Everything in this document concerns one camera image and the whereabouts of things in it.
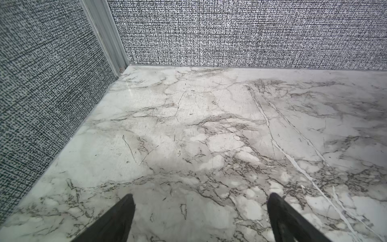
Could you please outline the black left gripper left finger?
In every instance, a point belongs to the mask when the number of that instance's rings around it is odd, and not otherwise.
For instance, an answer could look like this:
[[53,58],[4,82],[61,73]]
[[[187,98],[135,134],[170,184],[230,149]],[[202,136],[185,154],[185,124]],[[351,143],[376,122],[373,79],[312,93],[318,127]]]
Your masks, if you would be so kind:
[[126,242],[131,230],[135,209],[133,195],[125,195],[73,241]]

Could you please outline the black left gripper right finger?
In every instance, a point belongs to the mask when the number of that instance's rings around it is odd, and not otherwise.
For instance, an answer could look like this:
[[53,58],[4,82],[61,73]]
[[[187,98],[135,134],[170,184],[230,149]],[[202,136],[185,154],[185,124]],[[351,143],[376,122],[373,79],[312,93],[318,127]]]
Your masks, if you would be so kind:
[[276,242],[330,241],[278,194],[270,194],[267,209]]

